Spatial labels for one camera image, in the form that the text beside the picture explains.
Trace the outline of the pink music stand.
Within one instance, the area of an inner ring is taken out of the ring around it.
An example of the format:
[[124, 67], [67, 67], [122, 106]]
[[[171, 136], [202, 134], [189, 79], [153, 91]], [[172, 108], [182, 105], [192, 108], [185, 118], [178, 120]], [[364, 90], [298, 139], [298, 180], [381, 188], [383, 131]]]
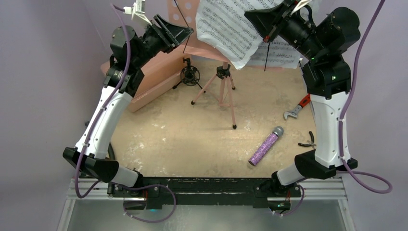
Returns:
[[[168, 0], [168, 14], [170, 21], [181, 26], [189, 26], [196, 30], [196, 11], [199, 6], [198, 0]], [[233, 105], [232, 92], [236, 89], [232, 74], [230, 72], [230, 61], [215, 48], [198, 40], [197, 33], [194, 32], [182, 45], [183, 52], [202, 58], [213, 59], [222, 62], [216, 73], [202, 86], [201, 91], [191, 101], [191, 105], [197, 104], [202, 95], [211, 95], [217, 101], [218, 106], [228, 107], [231, 111], [232, 128], [236, 129], [236, 119]], [[219, 94], [215, 95], [209, 91], [209, 87], [216, 79], [220, 79]]]

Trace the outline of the sheet music page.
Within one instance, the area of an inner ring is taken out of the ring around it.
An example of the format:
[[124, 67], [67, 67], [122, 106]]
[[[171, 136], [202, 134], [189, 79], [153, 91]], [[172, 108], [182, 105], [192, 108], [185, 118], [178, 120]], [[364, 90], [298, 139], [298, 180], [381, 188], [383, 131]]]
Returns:
[[270, 43], [262, 42], [246, 66], [296, 69], [300, 59], [301, 54], [278, 36]]
[[201, 0], [195, 23], [197, 38], [220, 52], [238, 70], [261, 67], [266, 49], [261, 36], [244, 16], [249, 10], [269, 9], [281, 0]]

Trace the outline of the black microphone shock mount stand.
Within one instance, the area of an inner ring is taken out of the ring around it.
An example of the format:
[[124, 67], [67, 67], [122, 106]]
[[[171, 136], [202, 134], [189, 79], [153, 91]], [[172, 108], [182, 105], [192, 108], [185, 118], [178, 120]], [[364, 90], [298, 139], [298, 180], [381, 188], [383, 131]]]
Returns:
[[186, 86], [195, 86], [198, 85], [200, 89], [203, 87], [199, 84], [200, 72], [199, 70], [191, 64], [190, 58], [183, 58], [183, 63], [186, 63], [186, 66], [180, 72], [181, 81], [174, 85], [172, 89], [176, 89], [177, 86], [181, 83]]

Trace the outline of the purple glitter microphone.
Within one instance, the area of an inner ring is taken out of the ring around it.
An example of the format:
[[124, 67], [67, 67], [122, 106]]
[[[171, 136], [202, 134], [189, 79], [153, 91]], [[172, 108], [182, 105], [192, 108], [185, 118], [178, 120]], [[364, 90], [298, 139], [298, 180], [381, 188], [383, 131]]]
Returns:
[[249, 164], [256, 166], [283, 134], [283, 127], [276, 126], [248, 160]]

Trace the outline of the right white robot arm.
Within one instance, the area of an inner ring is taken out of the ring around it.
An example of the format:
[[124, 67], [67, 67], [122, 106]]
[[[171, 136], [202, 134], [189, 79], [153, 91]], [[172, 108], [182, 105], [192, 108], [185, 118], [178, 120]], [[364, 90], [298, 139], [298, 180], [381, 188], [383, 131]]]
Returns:
[[351, 69], [342, 54], [360, 39], [359, 18], [346, 7], [334, 9], [318, 25], [312, 16], [304, 19], [295, 10], [296, 0], [262, 10], [249, 10], [244, 16], [265, 41], [281, 37], [307, 62], [302, 76], [310, 94], [316, 125], [317, 146], [298, 154], [294, 162], [271, 176], [270, 189], [281, 196], [305, 178], [325, 180], [337, 171], [358, 166], [347, 147], [345, 107], [351, 93]]

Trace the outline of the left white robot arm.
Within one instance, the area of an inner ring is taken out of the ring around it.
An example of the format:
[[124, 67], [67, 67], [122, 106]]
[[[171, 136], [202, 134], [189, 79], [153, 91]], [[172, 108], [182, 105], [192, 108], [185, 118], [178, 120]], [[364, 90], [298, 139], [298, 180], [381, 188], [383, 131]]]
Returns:
[[158, 53], [172, 52], [193, 32], [193, 28], [172, 24], [158, 14], [141, 36], [131, 26], [120, 26], [112, 32], [110, 67], [97, 108], [80, 140], [63, 152], [63, 158], [76, 169], [76, 178], [84, 173], [106, 183], [124, 185], [132, 197], [142, 194], [139, 173], [108, 159], [108, 146], [144, 79], [142, 67]]

